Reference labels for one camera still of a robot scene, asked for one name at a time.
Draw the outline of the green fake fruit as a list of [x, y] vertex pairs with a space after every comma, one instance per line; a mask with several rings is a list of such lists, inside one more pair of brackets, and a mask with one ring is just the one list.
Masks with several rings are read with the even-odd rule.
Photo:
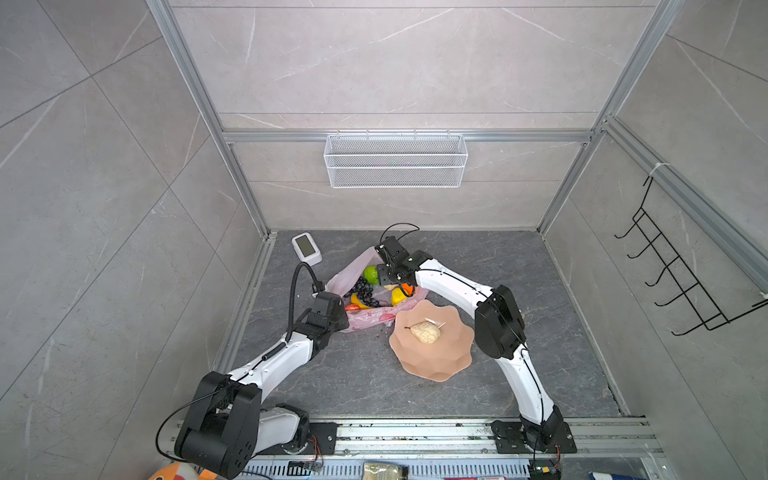
[[369, 284], [379, 285], [380, 279], [379, 279], [378, 266], [377, 265], [367, 266], [363, 271], [363, 277]]

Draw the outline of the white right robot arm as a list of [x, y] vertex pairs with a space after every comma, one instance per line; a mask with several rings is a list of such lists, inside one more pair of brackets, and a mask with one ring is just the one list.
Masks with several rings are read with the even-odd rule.
[[512, 291], [472, 281], [421, 250], [410, 253], [395, 236], [381, 238], [375, 251], [387, 278], [423, 287], [472, 316], [475, 343], [499, 365], [517, 401], [525, 445], [535, 453], [574, 453], [570, 427], [530, 358], [523, 316]]

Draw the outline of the yellow fake banana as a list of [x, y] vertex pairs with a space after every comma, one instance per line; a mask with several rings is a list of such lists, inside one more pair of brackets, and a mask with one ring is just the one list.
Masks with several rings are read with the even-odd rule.
[[356, 305], [361, 310], [373, 309], [373, 306], [369, 306], [359, 299], [357, 294], [352, 294], [350, 297], [350, 303]]

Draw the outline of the yellow fake lemon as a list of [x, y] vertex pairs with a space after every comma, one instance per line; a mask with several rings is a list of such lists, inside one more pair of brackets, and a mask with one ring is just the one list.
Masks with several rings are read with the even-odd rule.
[[398, 305], [399, 303], [406, 300], [407, 298], [408, 296], [400, 287], [394, 288], [391, 291], [391, 304], [393, 306]]

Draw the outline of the pink plastic bag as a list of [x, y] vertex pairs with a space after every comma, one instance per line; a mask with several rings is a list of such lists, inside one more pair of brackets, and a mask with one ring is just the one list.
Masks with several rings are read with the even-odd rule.
[[377, 272], [380, 265], [383, 261], [370, 247], [326, 284], [327, 291], [342, 298], [349, 323], [345, 333], [391, 323], [398, 313], [426, 299], [429, 291], [425, 288], [397, 280], [381, 284], [384, 275]]

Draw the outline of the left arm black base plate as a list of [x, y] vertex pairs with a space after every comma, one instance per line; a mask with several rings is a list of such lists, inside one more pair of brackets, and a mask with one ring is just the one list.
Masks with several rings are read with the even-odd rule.
[[298, 433], [298, 439], [288, 444], [275, 445], [254, 456], [264, 455], [332, 455], [337, 443], [339, 424], [335, 422], [311, 422]]

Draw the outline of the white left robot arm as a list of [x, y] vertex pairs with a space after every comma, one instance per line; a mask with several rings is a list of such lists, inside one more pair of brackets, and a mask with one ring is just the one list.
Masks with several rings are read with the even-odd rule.
[[273, 447], [303, 451], [311, 436], [308, 413], [287, 404], [265, 409], [263, 401], [348, 326], [342, 298], [320, 292], [270, 350], [227, 374], [205, 375], [183, 406], [176, 460], [233, 479], [255, 454]]

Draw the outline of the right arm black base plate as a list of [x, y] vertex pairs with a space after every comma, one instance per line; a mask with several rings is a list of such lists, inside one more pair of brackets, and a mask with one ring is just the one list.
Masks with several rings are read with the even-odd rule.
[[578, 451], [570, 426], [564, 421], [542, 426], [525, 419], [518, 422], [495, 420], [490, 427], [499, 454], [573, 454]]

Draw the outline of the pink scalloped plastic bowl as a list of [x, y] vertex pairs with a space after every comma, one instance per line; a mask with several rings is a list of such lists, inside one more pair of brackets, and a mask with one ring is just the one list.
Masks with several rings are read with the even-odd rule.
[[389, 343], [402, 367], [411, 375], [445, 382], [472, 363], [474, 331], [454, 306], [420, 301], [397, 314]]

